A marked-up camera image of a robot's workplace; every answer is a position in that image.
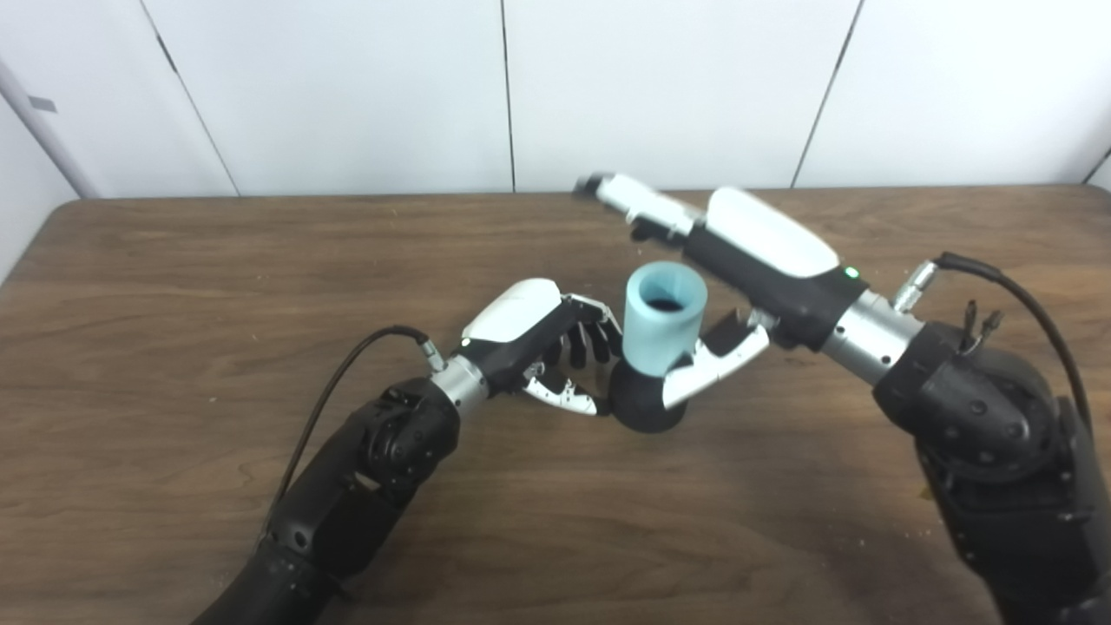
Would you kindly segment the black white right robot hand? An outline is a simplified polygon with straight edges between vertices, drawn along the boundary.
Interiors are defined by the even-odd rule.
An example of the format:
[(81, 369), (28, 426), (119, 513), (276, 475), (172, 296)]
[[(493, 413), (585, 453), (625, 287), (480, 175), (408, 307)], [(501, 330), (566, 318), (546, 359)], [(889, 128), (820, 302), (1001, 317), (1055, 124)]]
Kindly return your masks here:
[(751, 308), (747, 317), (723, 317), (695, 341), (691, 355), (651, 384), (650, 407), (678, 407), (769, 345), (821, 352), (864, 293), (864, 282), (845, 273), (820, 236), (745, 190), (719, 188), (698, 209), (634, 178), (595, 173), (575, 183), (575, 195), (621, 214), (635, 241), (679, 250)]

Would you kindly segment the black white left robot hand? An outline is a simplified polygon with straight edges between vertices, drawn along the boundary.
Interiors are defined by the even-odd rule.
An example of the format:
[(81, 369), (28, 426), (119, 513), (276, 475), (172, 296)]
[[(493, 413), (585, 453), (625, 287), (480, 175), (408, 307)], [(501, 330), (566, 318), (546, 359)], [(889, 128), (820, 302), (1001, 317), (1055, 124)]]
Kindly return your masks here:
[(553, 280), (516, 282), (464, 327), (457, 355), (477, 369), (484, 395), (523, 394), (590, 416), (611, 414), (607, 399), (561, 371), (563, 355), (582, 371), (622, 355), (623, 333), (604, 302), (564, 293)]

